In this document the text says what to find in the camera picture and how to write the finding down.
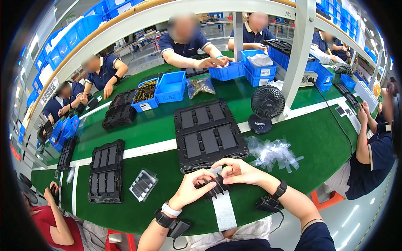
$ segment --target plastic bag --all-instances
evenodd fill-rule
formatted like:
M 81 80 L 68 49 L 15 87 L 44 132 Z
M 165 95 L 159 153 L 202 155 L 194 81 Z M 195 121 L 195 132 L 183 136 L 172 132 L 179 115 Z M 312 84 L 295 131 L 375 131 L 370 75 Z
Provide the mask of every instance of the plastic bag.
M 189 99 L 192 99 L 199 92 L 216 93 L 211 82 L 211 77 L 187 79 L 186 83 Z
M 256 54 L 252 57 L 247 57 L 247 59 L 255 66 L 255 67 L 262 67 L 262 66 L 270 66 L 273 65 L 274 62 L 270 57 L 266 54 Z

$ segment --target worker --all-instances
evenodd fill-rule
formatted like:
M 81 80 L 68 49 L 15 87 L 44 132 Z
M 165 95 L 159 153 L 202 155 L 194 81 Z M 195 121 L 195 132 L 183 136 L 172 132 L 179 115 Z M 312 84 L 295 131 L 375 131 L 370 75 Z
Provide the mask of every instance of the worker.
M 352 62 L 353 52 L 354 50 L 350 46 L 339 39 L 336 39 L 332 45 L 332 54 L 349 64 Z
M 113 85 L 120 82 L 120 79 L 128 71 L 127 65 L 114 55 L 106 57 L 90 55 L 82 61 L 81 66 L 87 72 L 84 93 L 80 98 L 83 104 L 88 102 L 88 93 L 90 93 L 93 84 L 98 91 L 104 90 L 103 99 L 106 99 L 112 95 Z
M 59 187 L 50 183 L 55 194 Z M 27 196 L 23 196 L 27 210 L 46 242 L 53 250 L 64 251 L 104 251 L 107 229 L 88 221 L 66 217 L 61 214 L 49 188 L 45 188 L 46 206 L 32 206 Z
M 336 62 L 336 57 L 332 55 L 331 50 L 329 50 L 327 41 L 333 39 L 333 36 L 325 31 L 316 31 L 313 33 L 312 45 L 316 46 L 320 51 L 327 53 L 331 60 Z
M 261 40 L 276 39 L 268 29 L 269 16 L 262 11 L 248 14 L 248 20 L 243 24 L 243 50 L 261 49 L 266 51 L 267 46 Z M 234 51 L 234 30 L 229 37 L 228 49 Z
M 221 171 L 221 175 L 224 178 L 223 184 L 246 183 L 260 186 L 269 194 L 278 195 L 277 189 L 282 182 L 268 173 L 250 166 L 242 159 L 224 158 L 214 163 L 212 168 L 217 168 L 221 165 L 227 165 Z M 194 187 L 194 184 L 199 181 L 202 182 L 203 179 L 210 180 L 211 177 L 215 178 L 216 175 L 206 169 L 199 169 L 193 173 L 186 174 L 176 194 L 167 204 L 164 204 L 162 213 L 169 218 L 177 218 L 178 216 L 174 215 L 179 215 L 184 206 L 198 200 L 217 185 L 216 182 L 210 182 L 199 189 Z M 327 225 L 323 222 L 316 206 L 306 195 L 287 186 L 285 192 L 279 196 L 278 201 L 288 212 L 300 219 L 301 237 L 296 246 L 296 251 L 335 251 L 334 241 Z M 138 251 L 156 251 L 162 247 L 169 232 L 169 228 L 163 227 L 163 225 L 156 219 L 152 220 L 139 240 Z M 186 250 L 282 250 L 271 247 L 268 242 L 269 228 L 267 229 L 267 226 L 270 226 L 270 224 L 262 225 L 257 221 L 236 229 L 227 230 L 226 232 L 233 233 L 231 236 L 228 236 L 226 232 L 224 234 L 218 232 L 187 236 L 188 247 Z
M 391 124 L 394 119 L 393 99 L 398 92 L 398 83 L 388 86 L 384 96 L 386 123 L 377 123 L 370 114 L 367 102 L 360 104 L 358 118 L 361 129 L 357 149 L 352 157 L 327 181 L 325 192 L 336 191 L 348 200 L 360 198 L 378 187 L 391 171 L 395 162 Z M 367 141 L 367 125 L 373 136 Z
M 84 93 L 84 85 L 80 82 L 65 81 L 56 90 L 56 95 L 63 99 L 63 108 L 58 115 L 63 116 L 68 111 L 75 109 L 81 102 L 79 96 Z
M 194 13 L 172 16 L 168 22 L 168 33 L 159 39 L 162 57 L 165 62 L 179 68 L 203 69 L 225 66 L 234 59 L 223 56 L 200 30 L 200 22 Z M 196 60 L 189 57 L 198 54 L 198 49 L 209 54 L 211 58 Z

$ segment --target black fan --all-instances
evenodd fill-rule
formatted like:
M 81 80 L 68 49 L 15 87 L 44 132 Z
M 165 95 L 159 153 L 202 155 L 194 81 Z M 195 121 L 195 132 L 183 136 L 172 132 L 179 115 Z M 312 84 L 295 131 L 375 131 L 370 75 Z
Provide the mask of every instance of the black fan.
M 285 108 L 285 97 L 274 86 L 258 88 L 251 96 L 251 109 L 248 125 L 256 134 L 265 134 L 272 127 L 271 119 L 278 117 Z

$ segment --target hand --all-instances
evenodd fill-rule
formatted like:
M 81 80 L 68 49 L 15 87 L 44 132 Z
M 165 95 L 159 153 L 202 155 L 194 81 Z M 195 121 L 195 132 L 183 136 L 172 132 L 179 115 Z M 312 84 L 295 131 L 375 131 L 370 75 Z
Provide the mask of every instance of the hand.
M 110 95 L 112 95 L 113 92 L 113 85 L 107 83 L 105 88 L 103 89 L 103 99 L 108 98 Z
M 185 205 L 201 198 L 216 186 L 216 182 L 208 183 L 199 189 L 196 189 L 194 185 L 198 184 L 198 182 L 204 183 L 202 179 L 210 180 L 211 177 L 216 178 L 216 175 L 204 168 L 184 175 L 184 179 L 176 194 L 169 200 L 169 207 L 176 211 L 180 211 L 180 209 Z
M 359 111 L 357 112 L 357 117 L 359 118 L 361 125 L 367 125 L 367 114 L 364 111 L 362 104 L 360 104 Z
M 83 104 L 88 103 L 88 95 L 87 94 L 81 95 L 81 103 L 83 103 Z
M 209 57 L 206 59 L 197 60 L 197 62 L 194 65 L 194 68 L 203 69 L 203 68 L 208 68 L 208 67 L 217 67 L 218 65 L 222 66 L 222 67 L 225 66 L 223 61 L 216 59 L 216 58 Z
M 54 193 L 55 193 L 55 194 L 58 193 L 58 192 L 59 192 L 59 186 L 58 186 L 57 183 L 54 182 L 54 181 L 50 182 L 49 189 L 51 189 L 53 186 L 56 186 L 56 189 L 54 190 Z
M 336 57 L 335 57 L 334 55 L 329 55 L 329 57 L 330 57 L 331 60 L 334 61 L 335 63 L 337 62 L 337 61 L 336 61 Z
M 234 58 L 223 56 L 223 57 L 219 57 L 218 60 L 222 61 L 224 63 L 224 65 L 226 65 L 228 62 L 233 62 Z
M 250 166 L 242 159 L 223 158 L 215 162 L 211 167 L 217 168 L 227 165 L 222 169 L 223 184 L 246 183 L 258 185 L 261 178 L 267 173 Z
M 49 188 L 45 188 L 45 199 L 49 203 L 49 206 L 52 205 L 52 204 L 55 204 L 53 195 L 51 194 Z

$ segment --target clear plastic blister tray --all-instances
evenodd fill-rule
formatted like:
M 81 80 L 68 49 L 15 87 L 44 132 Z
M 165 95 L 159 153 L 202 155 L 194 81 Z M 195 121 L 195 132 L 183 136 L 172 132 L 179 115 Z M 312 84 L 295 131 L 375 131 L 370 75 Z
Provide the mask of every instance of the clear plastic blister tray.
M 139 202 L 145 201 L 157 182 L 156 174 L 142 169 L 129 190 Z

